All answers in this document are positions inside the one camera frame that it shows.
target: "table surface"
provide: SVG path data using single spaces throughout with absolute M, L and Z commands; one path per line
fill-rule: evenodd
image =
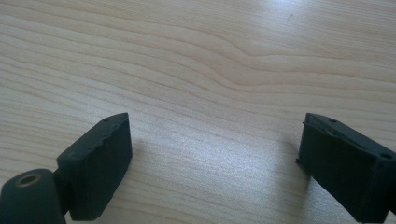
M 86 223 L 356 223 L 294 161 L 306 112 L 396 149 L 395 28 L 393 0 L 0 0 L 0 185 L 128 112 Z

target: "screw hole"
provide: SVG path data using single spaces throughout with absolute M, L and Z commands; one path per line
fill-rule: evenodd
M 21 177 L 19 180 L 17 180 L 15 185 L 19 188 L 28 187 L 36 183 L 40 178 L 41 175 L 39 174 L 25 175 Z
M 381 157 L 385 158 L 385 159 L 388 159 L 388 160 L 392 159 L 392 156 L 390 156 L 389 154 L 385 154 L 385 153 L 381 153 Z

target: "black foam piece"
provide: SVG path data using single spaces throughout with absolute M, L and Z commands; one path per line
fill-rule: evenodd
M 395 207 L 396 153 L 335 119 L 306 114 L 297 162 L 359 222 Z
M 63 182 L 70 183 L 74 220 L 101 216 L 132 158 L 128 114 L 101 120 L 57 159 Z

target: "wooden table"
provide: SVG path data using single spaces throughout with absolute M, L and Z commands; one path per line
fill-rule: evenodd
M 395 75 L 393 0 L 0 0 L 0 184 L 128 112 L 132 165 L 76 223 L 356 223 L 295 164 L 302 121 L 396 149 Z

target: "porous black material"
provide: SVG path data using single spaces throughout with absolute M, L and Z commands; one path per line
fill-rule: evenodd
M 70 182 L 74 220 L 102 215 L 132 158 L 128 114 L 101 120 L 57 159 L 62 180 Z
M 64 224 L 52 172 L 37 169 L 8 180 L 0 198 L 0 223 Z
M 359 222 L 394 209 L 396 153 L 335 119 L 306 114 L 297 162 Z

